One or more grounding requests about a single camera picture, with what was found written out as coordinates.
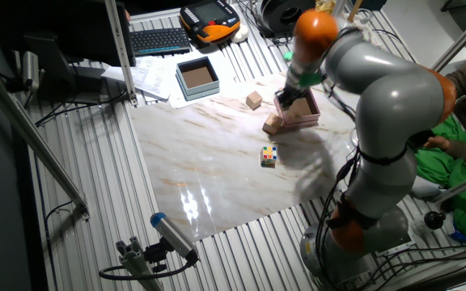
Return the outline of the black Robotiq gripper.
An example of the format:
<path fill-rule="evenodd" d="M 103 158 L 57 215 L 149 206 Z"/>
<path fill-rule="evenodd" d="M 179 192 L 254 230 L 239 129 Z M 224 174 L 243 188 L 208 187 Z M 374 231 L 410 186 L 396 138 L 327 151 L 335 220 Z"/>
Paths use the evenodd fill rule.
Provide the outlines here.
<path fill-rule="evenodd" d="M 300 87 L 299 82 L 293 81 L 288 78 L 285 82 L 285 86 L 282 91 L 276 94 L 277 101 L 281 108 L 288 108 L 287 101 L 288 97 L 299 97 L 303 94 L 304 89 Z M 291 106 L 297 103 L 298 98 L 292 100 Z"/>

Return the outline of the person left hand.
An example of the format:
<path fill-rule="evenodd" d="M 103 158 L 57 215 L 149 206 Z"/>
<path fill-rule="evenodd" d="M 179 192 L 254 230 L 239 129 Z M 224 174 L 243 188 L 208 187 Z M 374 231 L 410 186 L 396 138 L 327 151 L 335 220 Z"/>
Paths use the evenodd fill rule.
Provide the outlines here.
<path fill-rule="evenodd" d="M 438 148 L 442 151 L 447 151 L 450 147 L 450 141 L 441 136 L 429 137 L 423 146 L 429 149 Z"/>

